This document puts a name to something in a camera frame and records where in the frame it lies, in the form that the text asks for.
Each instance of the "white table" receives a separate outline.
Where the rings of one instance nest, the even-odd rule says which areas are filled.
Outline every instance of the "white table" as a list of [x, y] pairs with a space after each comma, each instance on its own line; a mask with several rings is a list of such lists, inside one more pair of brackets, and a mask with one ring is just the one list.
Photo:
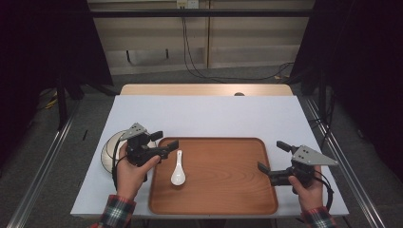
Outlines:
[[[97, 218], [109, 194], [115, 194], [111, 175], [101, 164], [101, 150], [115, 133], [142, 124], [149, 132], [162, 130], [165, 137], [256, 137], [264, 141], [273, 170], [291, 165], [291, 155], [276, 147], [276, 141], [308, 145], [319, 151], [317, 141], [295, 96], [149, 96], [124, 95], [115, 98], [104, 132], [88, 168], [71, 215]], [[330, 213], [349, 214], [335, 181], [322, 167], [335, 194]], [[156, 215], [148, 208], [152, 172], [136, 197], [136, 218], [145, 219], [250, 219], [294, 217], [300, 213], [297, 196], [290, 186], [276, 187], [278, 210], [270, 216]], [[324, 191], [324, 202], [327, 193]]]

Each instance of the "white spoon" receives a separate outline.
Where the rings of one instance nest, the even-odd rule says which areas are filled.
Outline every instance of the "white spoon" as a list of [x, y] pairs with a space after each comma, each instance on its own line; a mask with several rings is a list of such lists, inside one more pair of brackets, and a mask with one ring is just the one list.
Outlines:
[[175, 185], [181, 185], [186, 180], [186, 176], [184, 175], [182, 169], [182, 151], [178, 150], [177, 153], [177, 165], [175, 167], [174, 173], [171, 177], [171, 182]]

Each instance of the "spoon handle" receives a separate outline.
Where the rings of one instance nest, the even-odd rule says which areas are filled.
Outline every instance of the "spoon handle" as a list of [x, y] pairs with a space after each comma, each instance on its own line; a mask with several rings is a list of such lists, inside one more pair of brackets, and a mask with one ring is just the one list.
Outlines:
[[182, 151], [181, 150], [178, 150], [178, 153], [177, 153], [177, 163], [182, 165]]

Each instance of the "human hand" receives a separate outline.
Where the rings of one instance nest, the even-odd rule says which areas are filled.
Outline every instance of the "human hand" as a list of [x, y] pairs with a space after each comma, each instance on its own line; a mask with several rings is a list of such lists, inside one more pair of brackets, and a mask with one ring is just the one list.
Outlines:
[[126, 155], [127, 142], [125, 142], [119, 150], [119, 158], [123, 158], [117, 167], [118, 172], [118, 189], [117, 194], [119, 197], [126, 198], [128, 200], [134, 200], [143, 184], [144, 176], [147, 172], [157, 165], [160, 161], [160, 156], [152, 157], [141, 167], [138, 167], [128, 161]]
[[[321, 179], [319, 174], [320, 165], [316, 165], [315, 170], [315, 177]], [[298, 193], [299, 204], [302, 211], [308, 211], [323, 206], [323, 184], [321, 182], [312, 180], [312, 184], [305, 188], [295, 176], [288, 177], [288, 181]]]

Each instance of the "white wall outlet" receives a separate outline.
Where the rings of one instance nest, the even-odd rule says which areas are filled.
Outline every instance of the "white wall outlet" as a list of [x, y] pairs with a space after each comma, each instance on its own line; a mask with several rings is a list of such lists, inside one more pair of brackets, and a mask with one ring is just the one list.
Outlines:
[[177, 0], [177, 9], [187, 9], [187, 0]]
[[187, 1], [188, 9], [198, 9], [199, 8], [199, 0], [188, 0]]

